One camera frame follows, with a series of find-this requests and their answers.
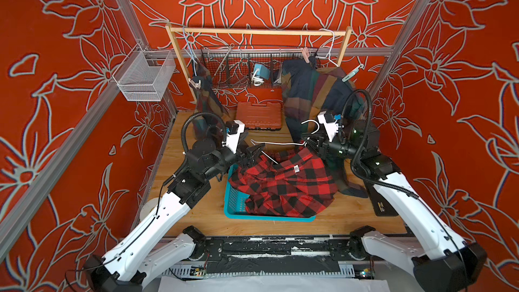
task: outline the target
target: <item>teal object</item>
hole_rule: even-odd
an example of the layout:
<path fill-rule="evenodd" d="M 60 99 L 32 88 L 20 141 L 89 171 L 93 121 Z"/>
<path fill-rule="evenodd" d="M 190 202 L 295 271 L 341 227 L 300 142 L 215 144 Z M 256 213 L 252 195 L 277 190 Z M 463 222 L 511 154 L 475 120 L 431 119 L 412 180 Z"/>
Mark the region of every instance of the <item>teal object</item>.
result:
<path fill-rule="evenodd" d="M 263 79 L 269 79 L 270 78 L 270 70 L 262 65 L 261 63 L 256 63 L 254 65 L 254 71 L 258 69 L 258 72 L 256 73 L 256 77 L 261 77 Z"/>
<path fill-rule="evenodd" d="M 229 176 L 238 169 L 238 165 L 234 164 L 229 168 Z M 262 216 L 262 215 L 250 215 L 245 211 L 245 200 L 249 198 L 248 194 L 242 193 L 232 188 L 227 180 L 227 187 L 225 188 L 225 203 L 224 213 L 225 216 L 230 219 L 242 219 L 242 220 L 267 220 L 267 221 L 291 221 L 291 222 L 312 222 L 315 220 L 315 216 L 310 218 L 289 218 L 289 217 L 276 217 L 276 216 Z"/>

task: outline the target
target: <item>metal basket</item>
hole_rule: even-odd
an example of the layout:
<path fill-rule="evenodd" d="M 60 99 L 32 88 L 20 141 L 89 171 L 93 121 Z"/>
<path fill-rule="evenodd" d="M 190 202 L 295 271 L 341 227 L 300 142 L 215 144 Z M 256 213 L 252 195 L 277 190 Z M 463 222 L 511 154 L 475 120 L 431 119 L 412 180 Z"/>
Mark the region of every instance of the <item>metal basket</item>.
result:
<path fill-rule="evenodd" d="M 161 101 L 175 70 L 175 53 L 170 51 L 162 66 L 150 66 L 143 52 L 133 61 L 117 85 L 128 101 Z"/>
<path fill-rule="evenodd" d="M 262 87 L 281 87 L 281 83 L 275 83 L 281 65 L 285 60 L 302 59 L 302 53 L 298 48 L 278 48 L 239 49 L 237 46 L 228 50 L 203 47 L 201 61 L 213 75 L 214 88 L 253 87 L 250 75 L 256 63 L 262 64 L 270 70 L 270 77 L 262 84 Z M 316 58 L 317 50 L 317 48 L 309 48 L 310 61 L 314 63 L 315 68 L 321 66 L 320 59 Z"/>

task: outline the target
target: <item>wooden floor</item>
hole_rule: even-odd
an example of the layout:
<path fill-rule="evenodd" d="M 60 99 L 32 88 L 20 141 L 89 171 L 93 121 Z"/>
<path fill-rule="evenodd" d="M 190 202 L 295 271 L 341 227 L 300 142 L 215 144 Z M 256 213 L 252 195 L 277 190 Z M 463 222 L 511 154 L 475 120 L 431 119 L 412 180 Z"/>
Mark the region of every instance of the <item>wooden floor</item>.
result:
<path fill-rule="evenodd" d="M 155 181 L 149 193 L 148 200 L 158 197 L 159 189 L 184 159 L 180 142 L 180 129 L 191 112 L 178 113 L 177 120 L 171 131 L 168 145 L 165 149 Z M 187 131 L 189 147 L 194 143 L 191 127 Z M 250 131 L 247 137 L 257 141 L 291 142 L 288 128 L 283 124 L 281 131 Z M 281 146 L 267 145 L 283 149 Z M 348 179 L 362 184 L 362 181 L 348 173 Z M 334 202 L 317 215 L 310 223 L 294 223 L 282 221 L 235 220 L 224 214 L 224 195 L 227 176 L 221 182 L 211 180 L 211 190 L 185 217 L 176 223 L 168 236 L 176 236 L 189 225 L 194 225 L 207 236 L 215 235 L 272 235 L 272 234 L 348 234 L 350 231 L 370 225 L 382 233 L 405 233 L 400 217 L 377 217 L 373 206 L 367 198 L 354 198 L 340 193 L 335 194 Z"/>

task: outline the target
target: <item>wooden rod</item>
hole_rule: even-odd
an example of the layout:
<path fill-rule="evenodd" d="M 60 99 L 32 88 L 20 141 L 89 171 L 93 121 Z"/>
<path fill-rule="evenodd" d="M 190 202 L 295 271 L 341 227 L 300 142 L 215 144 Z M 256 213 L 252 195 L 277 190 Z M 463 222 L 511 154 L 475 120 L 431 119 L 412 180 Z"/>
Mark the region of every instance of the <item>wooden rod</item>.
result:
<path fill-rule="evenodd" d="M 191 91 L 191 95 L 193 96 L 193 99 L 196 101 L 196 95 L 193 91 L 193 88 L 189 85 L 189 79 L 191 78 L 191 75 L 189 74 L 189 70 L 187 70 L 186 61 L 182 57 L 182 51 L 180 50 L 180 45 L 178 45 L 177 37 L 175 34 L 173 34 L 171 24 L 167 23 L 165 26 L 166 31 L 168 32 L 169 39 L 171 40 L 171 44 L 173 45 L 173 49 L 175 50 L 175 53 L 177 54 L 178 63 L 180 64 L 180 68 L 182 69 L 182 72 L 184 73 L 184 77 L 186 78 L 187 86 L 189 87 L 189 90 Z"/>
<path fill-rule="evenodd" d="M 344 35 L 344 40 L 342 40 L 341 50 L 339 51 L 339 55 L 337 56 L 337 64 L 339 67 L 341 66 L 342 59 L 344 58 L 344 52 L 348 46 L 348 42 L 350 41 L 351 32 L 353 32 L 353 28 L 348 26 L 346 28 L 346 34 Z"/>
<path fill-rule="evenodd" d="M 172 32 L 189 33 L 226 33 L 226 34 L 257 34 L 257 35 L 317 35 L 331 36 L 332 33 L 324 30 L 292 30 L 292 29 L 235 29 L 235 28 L 207 28 L 207 27 L 172 27 Z M 345 36 L 346 31 L 333 31 L 335 36 Z"/>

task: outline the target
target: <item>red floral wallpaper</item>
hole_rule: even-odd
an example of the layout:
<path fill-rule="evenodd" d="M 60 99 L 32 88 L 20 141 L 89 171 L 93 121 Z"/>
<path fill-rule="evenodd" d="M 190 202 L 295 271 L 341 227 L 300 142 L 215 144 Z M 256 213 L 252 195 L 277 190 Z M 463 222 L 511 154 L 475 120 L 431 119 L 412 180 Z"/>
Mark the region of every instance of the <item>red floral wallpaper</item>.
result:
<path fill-rule="evenodd" d="M 0 220 L 135 42 L 115 0 L 4 0 Z M 117 96 L 0 264 L 0 290 L 64 290 L 64 270 L 128 234 L 172 114 Z M 76 290 L 84 276 L 68 273 Z"/>
<path fill-rule="evenodd" d="M 170 48 L 164 26 L 167 22 L 190 27 L 236 27 L 344 30 L 352 25 L 350 47 L 390 47 L 399 33 L 415 0 L 130 0 L 153 48 Z M 177 34 L 185 45 L 182 34 Z M 193 34 L 187 40 L 195 47 L 203 45 L 280 44 L 319 47 L 330 45 L 327 36 L 241 36 Z M 383 62 L 381 57 L 354 57 L 342 67 L 350 71 L 366 65 L 355 77 L 365 88 Z M 174 75 L 170 84 L 177 106 L 193 109 L 194 104 L 183 75 Z M 280 101 L 281 91 L 266 88 L 226 88 L 217 94 L 228 107 L 237 101 Z"/>
<path fill-rule="evenodd" d="M 129 233 L 171 117 L 164 100 L 118 94 L 0 265 L 0 290 L 61 291 L 65 270 Z M 88 288 L 82 272 L 68 280 Z"/>
<path fill-rule="evenodd" d="M 115 0 L 4 0 L 0 219 L 106 87 L 134 43 Z"/>
<path fill-rule="evenodd" d="M 381 150 L 488 252 L 471 291 L 519 290 L 519 0 L 431 0 L 375 99 Z"/>

